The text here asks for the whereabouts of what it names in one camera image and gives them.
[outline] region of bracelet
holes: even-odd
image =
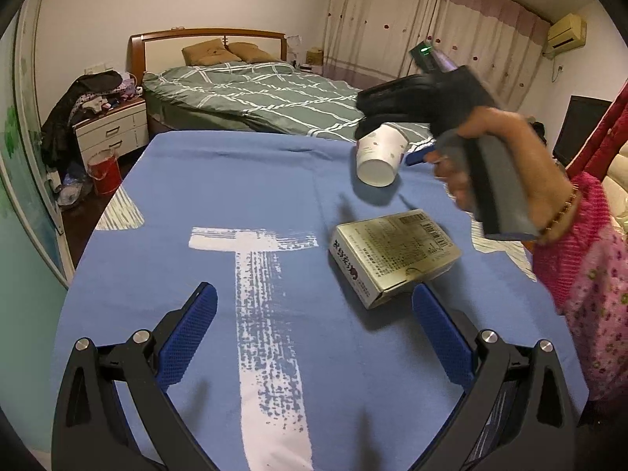
[[[541,236],[547,234],[554,227],[554,225],[563,218],[567,211],[569,211],[569,208],[573,205],[574,200],[576,200],[576,196],[578,196],[578,185],[574,184],[569,200],[564,203],[563,208],[558,214],[556,214],[556,216],[554,216],[554,219],[548,223],[548,226],[546,226],[544,230],[541,230]]]

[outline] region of clothing pile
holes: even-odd
[[[79,77],[50,112],[42,127],[42,159],[61,175],[72,160],[81,163],[80,149],[72,126],[107,111],[136,95],[136,82],[129,73],[106,71]]]
[[[536,135],[539,137],[539,140],[543,142],[543,145],[547,146],[548,141],[545,138],[545,126],[541,122],[534,121],[530,124],[532,129],[535,130]]]

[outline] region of air conditioner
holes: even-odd
[[[553,57],[586,43],[586,21],[575,14],[567,14],[549,29],[546,55]]]

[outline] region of bed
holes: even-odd
[[[252,42],[279,59],[211,67],[185,65],[181,50],[219,38]],[[151,135],[172,129],[239,130],[354,141],[359,91],[286,62],[285,34],[243,29],[175,29],[132,36],[131,72],[144,87]],[[412,147],[431,141],[428,125],[398,125]]]

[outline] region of monitor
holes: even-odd
[[[554,157],[563,166],[567,167],[582,149],[609,106],[610,101],[581,95],[571,96],[563,128],[554,146]]]

